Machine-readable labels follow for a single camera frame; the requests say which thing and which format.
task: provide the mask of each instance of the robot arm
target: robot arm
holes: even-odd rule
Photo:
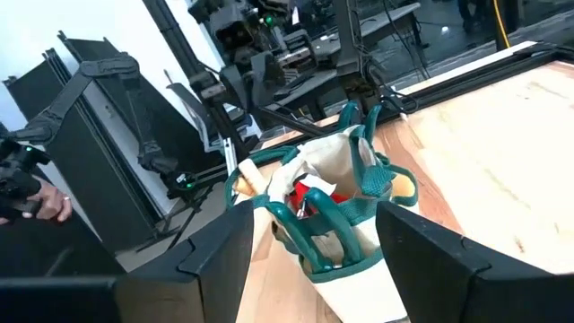
[[[139,65],[127,53],[120,53],[116,57],[99,61],[82,62],[78,71],[56,99],[30,120],[24,129],[9,133],[7,138],[14,141],[28,141],[31,144],[50,144],[57,136],[65,116],[91,81],[108,77],[117,77],[126,88],[126,96],[135,116],[138,132],[139,164],[146,170],[172,177],[178,163],[175,159],[163,154],[152,136],[148,111],[142,98]]]

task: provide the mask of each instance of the yellow cable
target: yellow cable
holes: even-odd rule
[[[499,23],[500,33],[502,34],[502,38],[504,39],[504,45],[506,48],[510,48],[509,38],[506,35],[506,31],[504,30],[504,24],[502,23],[502,19],[500,18],[500,11],[499,11],[499,2],[498,0],[492,0],[494,2],[494,12],[496,13],[496,20]]]

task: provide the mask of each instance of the wooden tabletop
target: wooden tabletop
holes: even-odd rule
[[[401,92],[444,82],[533,44],[519,44]],[[382,125],[373,144],[417,177],[421,215],[542,269],[566,272],[574,268],[568,251],[574,247],[574,218],[562,216],[574,208],[563,203],[570,192],[566,185],[574,181],[573,85],[574,66],[552,63],[424,109],[407,121]],[[269,177],[278,166],[260,171]],[[252,257],[237,322],[338,322],[286,256],[267,231]]]

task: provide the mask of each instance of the canvas bag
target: canvas bag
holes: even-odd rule
[[[273,220],[273,233],[291,253],[294,262],[343,322],[388,322],[406,317],[406,311],[383,260],[375,228],[377,202],[392,200],[412,206],[413,196],[391,198],[396,174],[413,175],[395,166],[372,147],[376,120],[381,110],[374,107],[365,125],[350,126],[356,109],[348,103],[341,113],[335,134],[306,142],[296,148],[282,147],[252,155],[255,163],[283,157],[267,186],[266,194],[253,198],[256,207],[265,207]],[[287,203],[292,182],[313,170],[321,179],[336,184],[336,193],[351,196],[335,204],[323,191],[311,188],[305,195],[317,213],[297,220]],[[239,174],[226,183],[226,198]],[[254,244],[260,240],[254,237]]]

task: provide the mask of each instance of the person's hand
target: person's hand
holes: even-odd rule
[[[38,194],[28,197],[28,200],[42,202],[42,207],[36,214],[36,218],[49,220],[56,217],[59,222],[64,222],[72,215],[72,201],[70,201],[70,197],[44,179],[35,176],[34,179],[40,182],[41,188]],[[22,216],[30,219],[32,214],[23,213]],[[0,224],[8,222],[7,219],[0,217]]]

